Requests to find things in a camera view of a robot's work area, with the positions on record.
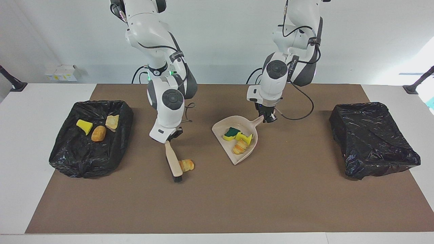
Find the white dustpan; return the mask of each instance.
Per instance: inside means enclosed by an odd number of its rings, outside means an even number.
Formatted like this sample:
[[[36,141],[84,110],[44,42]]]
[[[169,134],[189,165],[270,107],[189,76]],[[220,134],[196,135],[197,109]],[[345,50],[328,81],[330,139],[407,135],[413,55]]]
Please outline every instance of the white dustpan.
[[[214,135],[217,137],[217,140],[220,142],[234,165],[237,165],[239,162],[246,159],[253,152],[253,149],[255,149],[255,146],[258,143],[258,131],[256,131],[256,126],[262,123],[263,120],[263,116],[260,116],[253,121],[241,116],[231,116],[217,122],[213,126],[212,131]],[[236,155],[232,152],[233,147],[237,143],[236,140],[228,142],[223,139],[223,135],[226,134],[230,127],[240,130],[246,136],[253,134],[252,142],[243,154]]]

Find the brown mat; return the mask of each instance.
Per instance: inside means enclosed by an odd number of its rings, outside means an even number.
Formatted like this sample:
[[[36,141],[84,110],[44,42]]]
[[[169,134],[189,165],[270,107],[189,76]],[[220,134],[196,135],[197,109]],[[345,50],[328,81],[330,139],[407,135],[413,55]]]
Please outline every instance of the brown mat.
[[[156,112],[145,85],[97,85],[92,100],[125,100],[134,110],[130,146],[119,168],[96,180],[56,171],[26,233],[251,233],[434,231],[434,213],[409,171],[362,181],[343,174],[328,118],[335,104],[368,102],[359,85],[313,84],[316,102],[302,121],[257,127],[252,155],[231,164],[211,132],[231,115],[254,119],[247,86],[201,85],[189,110],[194,123],[172,142],[196,163],[172,180],[164,146],[148,133]],[[279,105],[301,116],[310,103],[287,87]]]

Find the yellow food piece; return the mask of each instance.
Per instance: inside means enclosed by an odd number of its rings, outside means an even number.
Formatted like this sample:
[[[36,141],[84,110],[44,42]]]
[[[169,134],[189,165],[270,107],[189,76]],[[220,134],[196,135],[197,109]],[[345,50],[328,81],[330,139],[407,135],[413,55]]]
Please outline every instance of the yellow food piece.
[[[118,127],[118,123],[119,123],[119,115],[116,115],[116,116],[109,115],[109,116],[107,116],[107,120],[105,121],[105,126],[109,130],[116,132],[116,129]]]
[[[92,141],[94,142],[102,142],[105,138],[105,133],[107,132],[107,129],[100,125],[96,127],[92,132]]]
[[[235,137],[235,140],[243,140],[247,143],[247,145],[250,146],[250,143],[252,142],[253,134],[251,134],[249,137],[245,136],[243,133],[239,132],[237,136]]]
[[[246,151],[247,147],[249,147],[249,145],[245,141],[239,140],[233,147],[232,152],[236,155],[240,155]]]
[[[93,124],[91,122],[87,122],[79,119],[76,123],[76,126],[80,127],[86,133],[86,135],[89,135],[89,132],[92,129]]]
[[[194,163],[191,159],[181,160],[178,162],[179,162],[179,165],[181,166],[182,172],[187,172],[189,170],[194,169]]]

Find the black trash bag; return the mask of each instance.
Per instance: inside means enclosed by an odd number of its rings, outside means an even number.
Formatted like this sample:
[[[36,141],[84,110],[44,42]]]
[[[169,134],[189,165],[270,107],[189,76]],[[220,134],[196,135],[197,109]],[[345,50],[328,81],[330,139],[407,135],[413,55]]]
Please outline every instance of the black trash bag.
[[[388,175],[421,165],[420,156],[382,103],[336,105],[330,123],[349,177],[361,180],[368,175]]]
[[[119,115],[116,132],[107,129],[102,142],[93,142],[93,130],[99,125],[105,126],[108,115]],[[79,119],[93,123],[87,136],[76,126]],[[133,111],[124,101],[77,102],[57,135],[50,165],[75,178],[110,174],[119,166],[127,149],[132,121]]]

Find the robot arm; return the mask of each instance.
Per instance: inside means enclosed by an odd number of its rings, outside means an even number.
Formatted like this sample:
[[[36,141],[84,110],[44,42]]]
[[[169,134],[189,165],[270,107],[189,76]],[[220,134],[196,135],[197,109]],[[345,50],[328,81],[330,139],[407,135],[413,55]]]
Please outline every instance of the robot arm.
[[[175,37],[158,20],[165,0],[111,0],[112,12],[127,23],[126,39],[148,61],[148,100],[158,115],[150,136],[165,143],[182,133],[184,100],[196,94],[196,80]],[[169,69],[174,67],[176,73]]]
[[[264,122],[274,122],[274,107],[280,101],[287,82],[298,86],[310,84],[320,56],[322,18],[319,3],[330,0],[287,0],[285,16],[291,22],[279,25],[273,41],[279,51],[270,54],[263,65],[261,83],[250,86],[247,100],[255,102]]]

